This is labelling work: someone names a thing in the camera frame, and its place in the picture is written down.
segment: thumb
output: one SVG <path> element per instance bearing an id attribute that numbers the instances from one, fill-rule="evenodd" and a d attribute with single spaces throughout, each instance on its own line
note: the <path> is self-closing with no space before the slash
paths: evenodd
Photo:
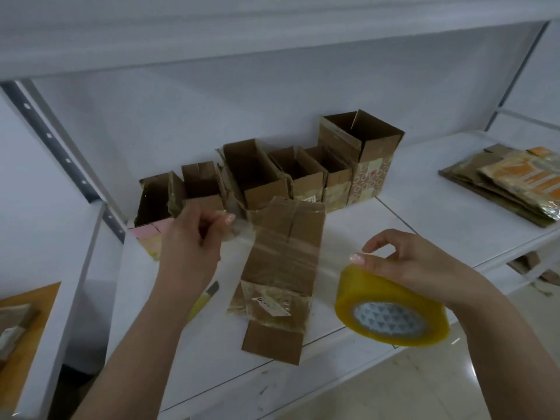
<path id="1" fill-rule="evenodd" d="M 350 256 L 350 262 L 374 275 L 379 275 L 388 280 L 398 282 L 399 266 L 396 261 L 389 258 L 381 258 L 375 255 L 354 254 Z"/>
<path id="2" fill-rule="evenodd" d="M 219 252 L 222 240 L 226 237 L 234 219 L 235 215 L 233 214 L 222 215 L 220 218 L 216 219 L 208 228 L 202 246 L 208 250 L 217 250 Z"/>

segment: woman's right hand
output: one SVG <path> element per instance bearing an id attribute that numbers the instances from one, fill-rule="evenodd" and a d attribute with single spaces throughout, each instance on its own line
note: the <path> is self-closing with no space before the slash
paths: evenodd
<path id="1" fill-rule="evenodd" d="M 502 297 L 484 276 L 417 234 L 385 230 L 369 239 L 362 251 L 369 254 L 387 245 L 395 247 L 387 258 L 354 254 L 350 261 L 452 310 Z"/>

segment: hand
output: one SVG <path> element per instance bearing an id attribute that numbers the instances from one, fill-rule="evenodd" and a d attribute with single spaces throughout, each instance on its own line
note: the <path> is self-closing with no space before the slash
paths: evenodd
<path id="1" fill-rule="evenodd" d="M 162 237 L 152 295 L 195 303 L 216 272 L 222 240 L 234 218 L 187 204 Z"/>
<path id="2" fill-rule="evenodd" d="M 416 234 L 385 230 L 369 239 L 362 251 L 372 253 L 387 245 L 394 246 L 395 253 L 386 259 L 355 254 L 350 261 L 452 310 L 501 296 L 484 276 Z"/>

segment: packing tape roll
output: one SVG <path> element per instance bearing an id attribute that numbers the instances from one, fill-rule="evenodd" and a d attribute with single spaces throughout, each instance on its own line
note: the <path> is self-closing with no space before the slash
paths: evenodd
<path id="1" fill-rule="evenodd" d="M 337 317 L 362 336 L 397 346 L 427 346 L 449 334 L 445 307 L 355 265 L 340 275 Z"/>

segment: label sticker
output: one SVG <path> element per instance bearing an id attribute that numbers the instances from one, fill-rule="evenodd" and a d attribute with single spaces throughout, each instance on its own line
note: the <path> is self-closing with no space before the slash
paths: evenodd
<path id="1" fill-rule="evenodd" d="M 272 317 L 289 317 L 292 315 L 273 299 L 258 297 L 253 298 L 253 301 L 258 302 L 262 309 L 267 311 Z"/>

